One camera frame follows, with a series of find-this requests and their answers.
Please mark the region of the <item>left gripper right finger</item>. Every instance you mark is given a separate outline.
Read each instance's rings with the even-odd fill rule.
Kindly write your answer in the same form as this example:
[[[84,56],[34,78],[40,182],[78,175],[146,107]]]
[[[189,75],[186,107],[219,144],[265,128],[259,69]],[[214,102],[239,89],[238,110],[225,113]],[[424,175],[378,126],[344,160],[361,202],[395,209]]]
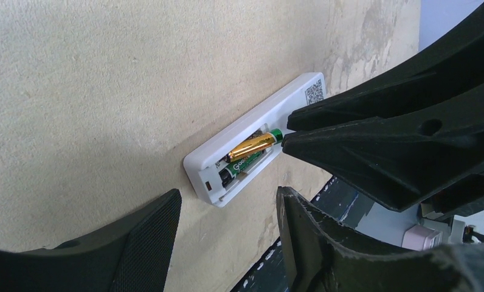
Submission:
[[[355,231],[291,187],[279,187],[276,201],[280,236],[296,209],[322,247],[291,291],[484,291],[484,243],[413,251]]]

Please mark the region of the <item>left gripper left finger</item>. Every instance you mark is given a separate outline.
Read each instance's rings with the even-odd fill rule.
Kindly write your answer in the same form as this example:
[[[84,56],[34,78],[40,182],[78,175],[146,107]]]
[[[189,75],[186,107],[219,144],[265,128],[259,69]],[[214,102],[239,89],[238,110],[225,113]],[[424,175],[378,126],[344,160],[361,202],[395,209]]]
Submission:
[[[55,248],[0,250],[0,291],[163,291],[181,204],[172,189]]]

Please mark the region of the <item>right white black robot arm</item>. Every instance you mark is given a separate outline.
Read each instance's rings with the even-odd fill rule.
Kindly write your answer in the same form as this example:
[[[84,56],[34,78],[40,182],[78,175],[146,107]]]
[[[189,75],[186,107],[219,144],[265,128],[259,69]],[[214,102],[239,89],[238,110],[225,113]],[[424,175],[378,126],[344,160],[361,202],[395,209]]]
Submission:
[[[284,153],[383,208],[417,207],[410,249],[460,243],[484,209],[484,2],[397,67],[288,117]]]

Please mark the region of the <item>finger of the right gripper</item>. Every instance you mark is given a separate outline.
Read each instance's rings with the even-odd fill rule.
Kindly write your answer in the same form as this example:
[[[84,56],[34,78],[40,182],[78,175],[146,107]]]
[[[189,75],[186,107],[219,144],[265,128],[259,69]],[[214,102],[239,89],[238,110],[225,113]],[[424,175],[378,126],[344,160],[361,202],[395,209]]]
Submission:
[[[484,83],[484,3],[439,40],[354,88],[292,112],[287,127],[308,131],[389,118],[444,102]]]
[[[283,152],[402,211],[484,196],[484,83],[419,111],[289,134]]]

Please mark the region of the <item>green black AAA battery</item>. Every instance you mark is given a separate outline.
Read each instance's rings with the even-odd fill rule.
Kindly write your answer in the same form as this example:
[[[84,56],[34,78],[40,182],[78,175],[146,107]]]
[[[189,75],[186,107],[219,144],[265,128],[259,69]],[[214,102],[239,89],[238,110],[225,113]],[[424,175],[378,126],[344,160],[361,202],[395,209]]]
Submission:
[[[219,176],[222,180],[222,186],[227,187],[243,170],[249,167],[263,154],[264,151],[259,151],[243,159],[227,164],[225,168],[219,172]]]

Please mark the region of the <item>gold AAA battery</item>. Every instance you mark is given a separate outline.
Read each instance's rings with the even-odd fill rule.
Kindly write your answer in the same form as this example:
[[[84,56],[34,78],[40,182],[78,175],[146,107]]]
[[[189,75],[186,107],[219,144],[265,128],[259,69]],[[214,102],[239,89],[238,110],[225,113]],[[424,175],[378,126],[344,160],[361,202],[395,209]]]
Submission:
[[[278,128],[270,130],[260,136],[243,141],[230,152],[228,152],[228,154],[223,157],[223,160],[227,163],[240,160],[252,154],[258,153],[259,151],[270,148],[275,144],[279,144],[282,142],[282,140],[283,133],[281,130]]]

